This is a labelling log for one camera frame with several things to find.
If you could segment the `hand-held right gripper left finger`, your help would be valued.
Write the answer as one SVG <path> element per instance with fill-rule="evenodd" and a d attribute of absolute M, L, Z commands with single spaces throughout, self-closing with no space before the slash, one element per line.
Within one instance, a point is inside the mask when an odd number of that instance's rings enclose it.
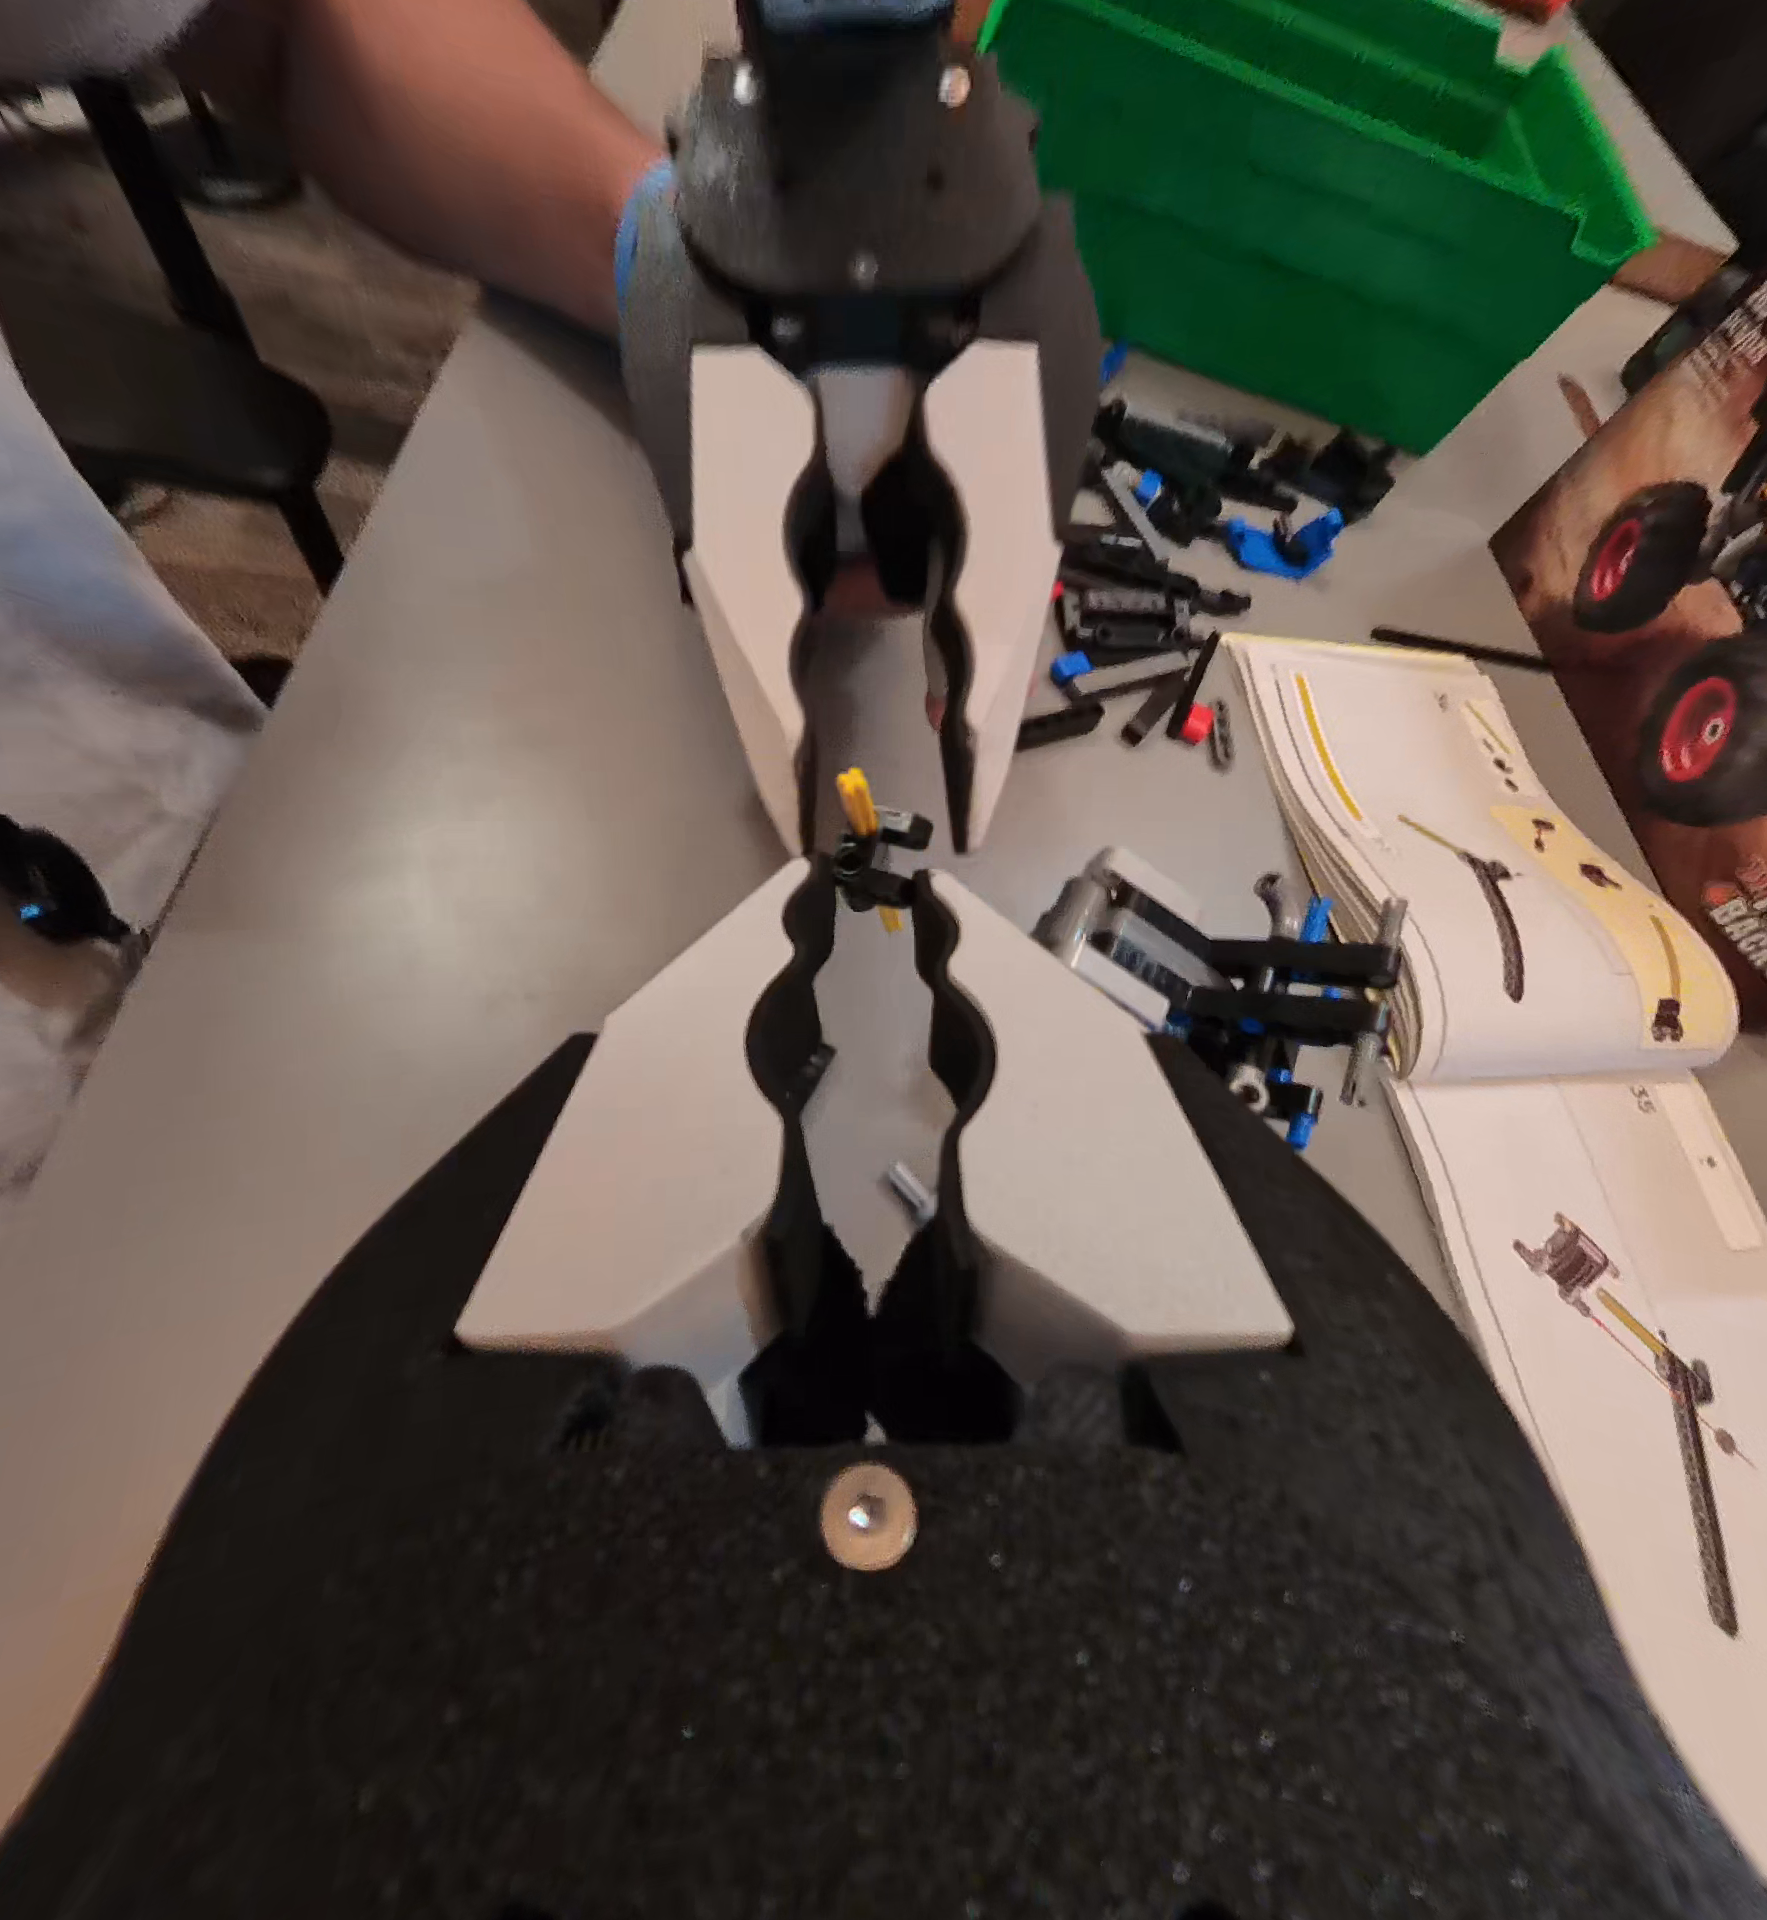
<path fill-rule="evenodd" d="M 475 1352 L 682 1370 L 738 1441 L 858 1441 L 870 1312 L 804 1117 L 840 889 L 780 869 L 639 987 L 583 1070 L 459 1317 Z"/>

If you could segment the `green plastic bin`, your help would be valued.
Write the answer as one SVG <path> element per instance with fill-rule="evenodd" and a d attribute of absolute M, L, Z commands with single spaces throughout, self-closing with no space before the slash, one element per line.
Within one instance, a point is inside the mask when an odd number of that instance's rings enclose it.
<path fill-rule="evenodd" d="M 1660 241 L 1562 45 L 1464 4 L 1002 1 L 1108 338 L 1430 454 Z"/>

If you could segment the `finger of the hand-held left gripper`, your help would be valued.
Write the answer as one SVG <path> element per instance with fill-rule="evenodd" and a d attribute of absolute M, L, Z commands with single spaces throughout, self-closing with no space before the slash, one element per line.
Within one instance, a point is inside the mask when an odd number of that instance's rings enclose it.
<path fill-rule="evenodd" d="M 814 841 L 796 669 L 808 611 L 790 521 L 822 466 L 818 402 L 760 347 L 694 347 L 690 428 L 686 581 L 756 791 L 782 848 L 802 854 Z"/>
<path fill-rule="evenodd" d="M 1040 349 L 970 346 L 922 395 L 940 480 L 922 654 L 956 851 L 980 851 L 1010 775 L 1040 659 L 1060 539 Z"/>

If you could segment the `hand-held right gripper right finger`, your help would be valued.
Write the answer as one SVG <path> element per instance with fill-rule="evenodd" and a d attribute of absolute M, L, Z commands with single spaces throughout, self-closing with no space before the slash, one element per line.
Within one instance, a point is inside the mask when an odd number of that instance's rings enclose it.
<path fill-rule="evenodd" d="M 1152 1034 L 956 875 L 920 872 L 908 911 L 952 1116 L 872 1308 L 884 1433 L 1004 1441 L 1066 1368 L 1286 1350 L 1292 1312 Z"/>

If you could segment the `lego instruction booklet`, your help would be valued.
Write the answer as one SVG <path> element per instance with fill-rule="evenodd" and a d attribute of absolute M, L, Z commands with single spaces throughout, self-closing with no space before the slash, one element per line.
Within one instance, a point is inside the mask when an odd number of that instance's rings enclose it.
<path fill-rule="evenodd" d="M 1342 936 L 1406 905 L 1388 1104 L 1480 1348 L 1658 1715 L 1767 1878 L 1767 1222 L 1696 1071 L 1706 940 L 1550 796 L 1482 672 L 1226 642 Z"/>

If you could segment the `person's left forearm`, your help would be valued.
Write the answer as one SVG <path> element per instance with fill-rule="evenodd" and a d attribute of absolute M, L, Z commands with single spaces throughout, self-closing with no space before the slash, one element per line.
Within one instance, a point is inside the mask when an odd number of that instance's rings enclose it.
<path fill-rule="evenodd" d="M 521 1 L 301 1 L 279 104 L 325 193 L 397 248 L 615 338 L 665 149 Z"/>

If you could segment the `pile of lego beams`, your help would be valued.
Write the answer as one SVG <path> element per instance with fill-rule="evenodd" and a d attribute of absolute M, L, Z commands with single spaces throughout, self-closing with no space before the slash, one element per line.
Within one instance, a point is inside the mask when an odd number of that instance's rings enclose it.
<path fill-rule="evenodd" d="M 1158 413 L 1120 391 L 1096 407 L 1052 588 L 1056 654 L 1018 729 L 1034 751 L 1096 732 L 1136 695 L 1126 743 L 1216 726 L 1202 682 L 1260 586 L 1302 586 L 1396 485 L 1402 451 L 1356 428 L 1324 435 L 1264 417 Z"/>

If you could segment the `yellow lego axle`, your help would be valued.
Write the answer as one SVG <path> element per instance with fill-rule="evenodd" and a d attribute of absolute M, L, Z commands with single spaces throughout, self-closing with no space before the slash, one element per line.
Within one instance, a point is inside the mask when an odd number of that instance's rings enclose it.
<path fill-rule="evenodd" d="M 868 833 L 876 822 L 876 809 L 882 806 L 876 801 L 870 780 L 864 773 L 864 770 L 858 766 L 852 766 L 846 771 L 838 773 L 836 787 L 838 787 L 838 798 L 846 816 L 846 825 L 850 823 L 860 831 Z M 902 931 L 902 913 L 898 916 L 896 927 L 888 925 L 880 913 L 878 917 L 880 917 L 880 925 L 888 933 L 894 936 Z"/>

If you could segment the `partly built lego model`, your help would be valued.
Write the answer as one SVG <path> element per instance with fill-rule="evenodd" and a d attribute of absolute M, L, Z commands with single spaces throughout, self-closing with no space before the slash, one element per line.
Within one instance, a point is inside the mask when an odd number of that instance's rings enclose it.
<path fill-rule="evenodd" d="M 1036 940 L 1150 1034 L 1184 1043 L 1304 1153 L 1326 1093 L 1304 1078 L 1300 1053 L 1344 1056 L 1346 1105 L 1388 1063 L 1408 901 L 1388 900 L 1370 938 L 1344 941 L 1328 896 L 1294 911 L 1278 872 L 1258 877 L 1256 896 L 1270 916 L 1264 933 L 1210 933 L 1172 879 L 1112 845 L 1066 879 Z"/>

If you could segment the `long black lego axle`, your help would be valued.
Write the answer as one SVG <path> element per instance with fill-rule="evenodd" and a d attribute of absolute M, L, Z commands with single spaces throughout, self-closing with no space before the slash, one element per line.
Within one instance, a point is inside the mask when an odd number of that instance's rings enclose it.
<path fill-rule="evenodd" d="M 1552 673 L 1554 673 L 1554 666 L 1552 666 L 1548 659 L 1544 659 L 1542 655 L 1538 655 L 1538 654 L 1532 654 L 1532 652 L 1524 652 L 1524 654 L 1522 654 L 1520 650 L 1516 652 L 1514 648 L 1506 648 L 1506 646 L 1500 648 L 1500 646 L 1490 646 L 1490 644 L 1486 646 L 1484 642 L 1478 644 L 1478 642 L 1474 642 L 1474 640 L 1468 642 L 1468 640 L 1452 637 L 1452 635 L 1448 635 L 1448 637 L 1446 637 L 1446 635 L 1430 635 L 1430 634 L 1424 634 L 1424 632 L 1414 632 L 1414 630 L 1396 628 L 1396 625 L 1382 625 L 1382 624 L 1378 624 L 1378 625 L 1374 625 L 1374 628 L 1370 630 L 1370 640 L 1372 640 L 1374 644 L 1378 644 L 1378 646 L 1384 644 L 1386 648 L 1390 646 L 1390 648 L 1394 648 L 1394 650 L 1400 648 L 1400 650 L 1416 652 L 1416 654 L 1422 652 L 1422 654 L 1426 654 L 1426 655 L 1432 654 L 1432 655 L 1438 655 L 1438 657 L 1446 657 L 1446 655 L 1448 655 L 1450 659 L 1452 659 L 1452 657 L 1454 657 L 1454 659 L 1470 659 L 1470 662 L 1476 662 L 1476 664 L 1480 664 L 1480 666 L 1502 666 L 1502 668 L 1510 668 L 1510 669 L 1518 669 L 1518 672 L 1530 672 L 1530 673 L 1542 673 L 1542 675 L 1552 675 Z"/>

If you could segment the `dark office chair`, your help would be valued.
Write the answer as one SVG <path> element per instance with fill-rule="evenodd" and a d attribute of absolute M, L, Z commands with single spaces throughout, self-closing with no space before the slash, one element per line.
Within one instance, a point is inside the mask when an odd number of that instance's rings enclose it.
<path fill-rule="evenodd" d="M 321 497 L 333 424 L 315 390 L 273 368 L 219 275 L 129 77 L 77 85 L 177 318 L 0 272 L 0 330 L 67 457 L 117 511 L 145 485 L 273 508 L 329 600 L 343 544 Z"/>

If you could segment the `blue wristband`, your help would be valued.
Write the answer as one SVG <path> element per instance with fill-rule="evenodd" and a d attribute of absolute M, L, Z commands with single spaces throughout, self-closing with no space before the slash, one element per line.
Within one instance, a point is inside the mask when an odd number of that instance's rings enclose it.
<path fill-rule="evenodd" d="M 613 270 L 621 343 L 651 322 L 678 240 L 676 166 L 671 155 L 661 155 L 631 190 L 617 228 Z"/>

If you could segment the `black lego connector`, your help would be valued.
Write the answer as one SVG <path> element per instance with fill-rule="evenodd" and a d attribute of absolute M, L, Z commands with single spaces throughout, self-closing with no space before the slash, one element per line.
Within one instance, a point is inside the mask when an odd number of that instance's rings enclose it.
<path fill-rule="evenodd" d="M 870 831 L 846 825 L 832 856 L 842 900 L 854 911 L 874 909 L 886 925 L 912 904 L 912 875 L 892 864 L 896 851 L 920 856 L 930 848 L 934 822 L 900 808 L 878 808 Z"/>

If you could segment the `lego set box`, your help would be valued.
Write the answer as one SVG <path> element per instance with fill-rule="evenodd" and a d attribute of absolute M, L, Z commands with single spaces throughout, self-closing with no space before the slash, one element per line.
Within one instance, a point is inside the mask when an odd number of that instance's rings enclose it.
<path fill-rule="evenodd" d="M 1767 1034 L 1767 272 L 1492 551 L 1660 891 Z"/>

